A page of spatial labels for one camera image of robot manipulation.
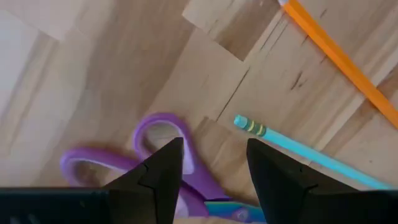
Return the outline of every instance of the scissor handle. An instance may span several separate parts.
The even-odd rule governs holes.
[[[77,165],[80,162],[91,162],[113,170],[118,170],[120,173],[135,168],[139,164],[138,161],[128,157],[108,152],[103,149],[93,149],[90,147],[77,147],[67,151],[60,161],[60,167],[63,176],[68,180],[71,185],[87,187],[90,186],[85,182],[77,173]]]
[[[144,118],[134,132],[133,148],[141,159],[151,155],[144,145],[145,131],[154,124],[169,124],[175,127],[184,139],[183,172],[182,179],[206,200],[229,199],[224,190],[212,178],[210,171],[199,160],[187,125],[172,113],[156,113]]]

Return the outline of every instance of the black object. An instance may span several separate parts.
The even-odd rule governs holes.
[[[357,191],[257,139],[247,156],[268,224],[398,223],[398,191]]]
[[[97,189],[0,189],[0,223],[173,223],[183,139]]]

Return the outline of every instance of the purple scissors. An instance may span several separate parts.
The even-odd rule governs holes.
[[[153,124],[166,123],[175,127],[184,139],[182,185],[177,200],[176,218],[220,217],[243,223],[265,223],[260,207],[234,201],[212,178],[210,171],[199,160],[187,125],[174,114],[157,113],[144,118],[134,132],[134,149],[141,160],[151,153],[144,146],[145,130]],[[79,162],[92,162],[125,173],[139,161],[104,150],[80,147],[66,152],[60,162],[65,178],[72,185],[86,186],[76,175]]]

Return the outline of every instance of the pencil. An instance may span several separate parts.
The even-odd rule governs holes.
[[[297,0],[278,0],[286,13],[329,56],[336,66],[354,83],[368,100],[398,129],[398,111],[386,97],[366,78],[343,50],[312,19]]]
[[[357,180],[358,182],[372,187],[374,189],[387,190],[392,189],[392,186],[376,180],[375,178],[362,173],[336,159],[332,159],[327,155],[318,152],[311,147],[308,147],[302,143],[294,141],[281,133],[278,133],[270,128],[265,127],[253,120],[250,120],[244,116],[237,115],[234,119],[234,124],[240,129],[243,129],[249,133],[255,134],[266,141],[274,143],[280,147],[283,147],[290,152],[300,155],[310,161],[321,164],[322,166],[329,168],[335,172],[339,172],[351,179]]]

